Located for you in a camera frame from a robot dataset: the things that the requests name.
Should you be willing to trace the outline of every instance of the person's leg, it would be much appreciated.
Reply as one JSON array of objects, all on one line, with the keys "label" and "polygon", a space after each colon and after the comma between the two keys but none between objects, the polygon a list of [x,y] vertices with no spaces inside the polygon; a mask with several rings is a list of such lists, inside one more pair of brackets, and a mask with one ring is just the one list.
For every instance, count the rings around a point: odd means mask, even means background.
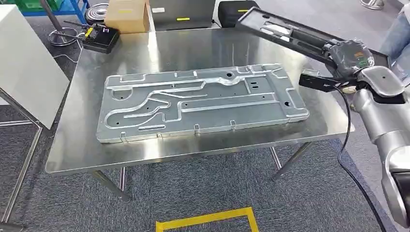
[{"label": "person's leg", "polygon": [[410,44],[408,44],[392,66],[394,74],[408,86],[410,84]]},{"label": "person's leg", "polygon": [[386,54],[393,63],[410,42],[410,24],[404,13],[400,13],[387,32],[380,52]]}]

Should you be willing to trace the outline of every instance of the cardboard box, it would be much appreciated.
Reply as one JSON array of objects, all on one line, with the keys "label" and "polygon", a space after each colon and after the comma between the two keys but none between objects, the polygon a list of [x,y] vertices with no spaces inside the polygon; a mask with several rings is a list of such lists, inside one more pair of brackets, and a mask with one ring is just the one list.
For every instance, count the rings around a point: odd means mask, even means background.
[{"label": "cardboard box", "polygon": [[104,23],[121,34],[149,31],[145,0],[110,0]]}]

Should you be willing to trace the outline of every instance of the yellow tape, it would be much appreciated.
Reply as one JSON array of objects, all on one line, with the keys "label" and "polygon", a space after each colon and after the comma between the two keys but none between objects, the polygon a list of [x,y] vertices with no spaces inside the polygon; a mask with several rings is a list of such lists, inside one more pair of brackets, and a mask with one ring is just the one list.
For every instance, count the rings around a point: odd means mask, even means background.
[{"label": "yellow tape", "polygon": [[229,218],[236,218],[240,216],[248,216],[249,226],[252,232],[259,232],[256,224],[255,216],[253,215],[252,207],[228,210],[224,212],[207,214],[197,217],[189,217],[184,219],[177,219],[173,221],[158,222],[156,221],[156,232],[163,232],[164,230],[176,229],[180,227],[198,225],[202,223],[225,220]]},{"label": "yellow tape", "polygon": [[118,13],[132,13],[132,10],[118,10]]},{"label": "yellow tape", "polygon": [[84,36],[88,37],[91,34],[91,32],[92,32],[92,28],[89,28]]},{"label": "yellow tape", "polygon": [[176,18],[177,21],[188,21],[190,18]]}]

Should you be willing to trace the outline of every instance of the black case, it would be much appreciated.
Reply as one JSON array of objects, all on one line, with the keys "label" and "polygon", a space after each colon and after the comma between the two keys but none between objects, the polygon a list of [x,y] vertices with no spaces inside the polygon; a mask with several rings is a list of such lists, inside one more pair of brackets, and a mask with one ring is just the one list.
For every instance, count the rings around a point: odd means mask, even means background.
[{"label": "black case", "polygon": [[221,1],[218,6],[218,18],[223,28],[235,27],[238,19],[252,6],[259,7],[254,1]]}]

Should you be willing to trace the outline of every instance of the metal pole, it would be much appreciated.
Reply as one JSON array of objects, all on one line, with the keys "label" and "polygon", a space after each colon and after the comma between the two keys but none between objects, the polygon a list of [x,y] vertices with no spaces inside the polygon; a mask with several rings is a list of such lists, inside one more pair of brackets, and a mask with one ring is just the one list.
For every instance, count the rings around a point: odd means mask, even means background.
[{"label": "metal pole", "polygon": [[3,218],[1,219],[1,222],[3,223],[7,223],[10,219],[10,215],[12,213],[15,201],[17,199],[18,193],[20,192],[21,186],[23,185],[23,180],[26,177],[27,170],[29,169],[31,159],[33,158],[34,151],[36,150],[36,146],[39,141],[42,130],[42,127],[38,127],[37,132],[34,135],[33,142],[31,143],[29,152],[26,156],[26,159],[24,160],[23,167],[21,168],[20,174],[18,175],[18,179],[13,189],[12,195],[9,199],[9,202],[7,203],[6,210],[4,211]]},{"label": "metal pole", "polygon": [[18,125],[27,125],[27,124],[31,124],[31,121],[22,120],[22,121],[0,122],[0,127],[9,127],[9,126],[18,126]]},{"label": "metal pole", "polygon": [[56,16],[51,11],[50,6],[48,5],[47,1],[40,0],[40,4],[44,8],[45,12],[47,13],[48,18],[50,19],[51,23],[56,28],[56,30],[60,33],[64,33],[63,28],[61,27],[60,23],[57,21]]},{"label": "metal pole", "polygon": [[119,189],[124,191],[125,188],[125,167],[122,167],[119,172]]},{"label": "metal pole", "polygon": [[131,199],[130,197],[121,191],[104,173],[101,171],[92,171],[92,176],[95,177],[99,182],[106,186],[109,190],[111,190],[115,195],[117,195],[121,200],[125,202],[129,202]]},{"label": "metal pole", "polygon": [[297,162],[303,155],[303,153],[310,147],[310,145],[312,145],[313,142],[307,142],[304,143],[299,150],[297,150],[291,157],[290,159],[285,163],[285,165],[278,170],[278,172],[274,175],[273,179],[277,179],[280,176],[282,176],[283,174],[285,174],[286,171],[288,171],[291,166]]},{"label": "metal pole", "polygon": [[8,95],[2,88],[0,88],[0,98],[3,98],[7,103],[9,103],[14,109],[25,116],[30,122],[32,122],[37,127],[41,127],[37,119],[30,114],[26,109],[24,109],[19,103],[17,103],[10,95]]},{"label": "metal pole", "polygon": [[280,170],[282,168],[282,164],[280,164],[280,160],[278,155],[276,154],[275,148],[270,147],[270,152],[272,153],[273,161],[275,162],[277,169]]}]

